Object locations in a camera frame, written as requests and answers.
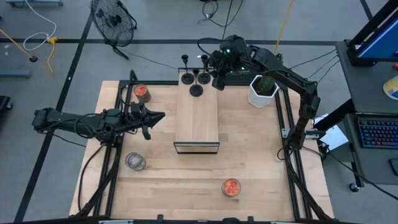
gray floor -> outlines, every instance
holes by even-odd
[[[202,19],[198,0],[135,0],[123,1],[139,23],[135,39],[198,39],[222,36],[223,30]],[[376,13],[386,0],[367,0],[371,12]],[[57,23],[56,36],[61,39],[79,39],[89,16],[89,0],[64,0],[64,6],[34,6],[43,16]],[[234,1],[233,12],[239,1]],[[220,0],[220,9],[214,20],[224,22],[229,1]],[[226,34],[238,34],[245,39],[276,40],[289,0],[244,1],[241,12],[228,27]],[[14,38],[25,38],[33,33],[51,32],[48,22],[36,17],[28,8],[11,8],[0,4],[0,28]],[[352,38],[367,22],[359,0],[296,0],[287,22],[283,40],[343,40]],[[91,26],[89,39],[101,36]],[[266,45],[271,50],[273,45]],[[36,109],[55,107],[65,78],[70,69],[77,44],[57,44],[52,66],[55,74],[49,74],[37,63],[30,63],[16,46],[0,44],[1,69],[29,69],[31,79],[0,79],[0,94],[9,95],[14,109],[4,119],[0,128],[0,223],[12,222],[21,202],[35,160],[44,140],[32,130],[31,121]],[[205,45],[214,50],[217,45]],[[199,66],[196,58],[201,54],[195,44],[129,45],[124,48],[173,67],[182,67],[182,54],[190,56],[189,66]],[[286,66],[295,65],[333,49],[332,46],[281,45]],[[46,64],[50,45],[35,50],[42,64]],[[308,63],[295,71],[307,77],[332,58],[332,55]],[[325,67],[313,77],[318,80]],[[150,63],[137,57],[124,60],[114,54],[109,46],[85,44],[75,76],[68,92],[64,111],[89,113],[95,108],[103,80],[127,79],[134,69],[140,79],[176,80],[177,71]],[[349,98],[349,92],[339,64],[322,80],[318,92],[322,98],[318,114],[328,113]],[[57,131],[71,141],[85,141],[70,133]],[[42,172],[28,207],[26,220],[66,217],[74,194],[83,149],[53,139]],[[367,185],[353,194],[347,188],[353,175],[333,159],[325,161],[324,170],[335,217],[342,221],[359,223],[396,223],[397,202]],[[398,187],[382,186],[398,195]]]

white cable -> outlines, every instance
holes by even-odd
[[[55,31],[57,30],[57,25],[56,25],[53,21],[51,21],[51,20],[47,19],[46,17],[44,17],[44,16],[40,15],[39,13],[37,13],[37,12],[32,8],[32,6],[30,6],[30,4],[27,2],[27,0],[24,0],[24,1],[25,1],[25,3],[30,7],[30,9],[31,9],[36,15],[38,15],[40,18],[42,18],[42,19],[44,19],[44,20],[46,20],[46,21],[51,22],[51,23],[54,25],[54,31],[52,32],[51,35],[49,35],[49,34],[46,33],[46,32],[38,32],[38,33],[36,33],[36,34],[33,34],[33,35],[29,36],[28,38],[26,38],[26,39],[24,40],[23,46],[24,46],[25,50],[31,51],[31,50],[36,50],[36,49],[38,49],[38,48],[41,47],[44,43],[46,43],[46,41],[54,35]],[[32,49],[28,49],[28,48],[25,46],[26,42],[27,42],[30,38],[32,38],[32,37],[34,37],[34,36],[36,36],[36,35],[39,35],[39,34],[44,34],[44,35],[47,36],[47,38],[46,38],[41,44],[39,44],[38,46],[36,46],[36,47],[34,47],[34,48],[32,48]]]

black fan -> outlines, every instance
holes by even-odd
[[[120,0],[92,0],[90,7],[91,18],[104,37],[105,44],[109,44],[113,51],[129,60],[117,47],[125,47],[131,43],[137,21]]]

caster wheel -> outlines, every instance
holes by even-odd
[[[12,109],[12,107],[13,107],[12,103],[8,103],[8,105],[7,105],[6,109],[7,109],[7,110],[11,110],[11,109]]]
[[[349,184],[349,189],[352,192],[358,192],[359,191],[359,187],[357,187],[355,183]]]

white plant pot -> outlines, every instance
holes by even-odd
[[[264,106],[267,106],[271,100],[274,98],[276,91],[279,90],[279,86],[275,83],[275,91],[272,93],[271,96],[261,96],[258,95],[256,93],[256,91],[254,90],[253,83],[258,79],[261,78],[262,75],[256,75],[256,77],[254,77],[253,81],[250,83],[249,86],[249,103],[253,106],[255,106],[256,108],[262,108]]]

